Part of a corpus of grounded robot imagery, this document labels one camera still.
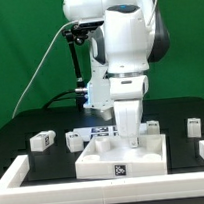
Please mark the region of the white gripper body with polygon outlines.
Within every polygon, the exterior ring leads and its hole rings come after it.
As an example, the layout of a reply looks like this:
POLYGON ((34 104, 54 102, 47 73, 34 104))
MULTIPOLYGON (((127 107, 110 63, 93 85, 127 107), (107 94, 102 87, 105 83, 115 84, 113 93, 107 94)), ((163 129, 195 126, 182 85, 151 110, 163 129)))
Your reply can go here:
POLYGON ((136 138, 143 113, 143 97, 149 88, 148 77, 111 78, 110 85, 119 136, 136 138))

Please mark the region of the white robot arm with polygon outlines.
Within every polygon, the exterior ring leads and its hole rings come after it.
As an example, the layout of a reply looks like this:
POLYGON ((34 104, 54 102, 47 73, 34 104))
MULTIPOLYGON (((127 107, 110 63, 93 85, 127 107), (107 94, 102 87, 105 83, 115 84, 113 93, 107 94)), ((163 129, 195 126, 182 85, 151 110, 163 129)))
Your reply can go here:
POLYGON ((77 44, 90 41, 91 80, 84 107, 116 119, 119 136, 139 144, 149 65, 164 57, 169 36, 157 0, 64 0, 77 44))

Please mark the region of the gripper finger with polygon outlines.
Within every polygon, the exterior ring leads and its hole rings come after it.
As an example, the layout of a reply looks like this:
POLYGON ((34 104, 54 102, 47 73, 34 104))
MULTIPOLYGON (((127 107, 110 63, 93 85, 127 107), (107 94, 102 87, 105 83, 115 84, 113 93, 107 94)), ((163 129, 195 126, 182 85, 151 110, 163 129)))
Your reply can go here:
POLYGON ((128 141, 131 149, 137 148, 139 146, 139 140, 137 137, 132 137, 128 141))

